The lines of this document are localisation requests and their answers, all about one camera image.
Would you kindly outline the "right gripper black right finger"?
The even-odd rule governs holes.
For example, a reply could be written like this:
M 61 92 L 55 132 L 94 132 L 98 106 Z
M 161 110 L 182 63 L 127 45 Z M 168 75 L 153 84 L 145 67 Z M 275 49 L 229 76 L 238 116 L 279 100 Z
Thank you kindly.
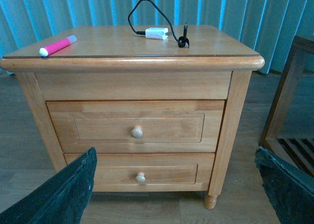
M 260 147 L 256 151 L 263 188 L 282 224 L 314 222 L 314 178 Z

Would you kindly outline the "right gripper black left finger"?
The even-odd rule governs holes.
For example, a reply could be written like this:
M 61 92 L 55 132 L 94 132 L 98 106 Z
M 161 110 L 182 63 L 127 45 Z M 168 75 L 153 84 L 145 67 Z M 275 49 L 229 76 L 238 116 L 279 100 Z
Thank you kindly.
M 78 224 L 94 187 L 97 165 L 90 148 L 0 215 L 2 224 Z

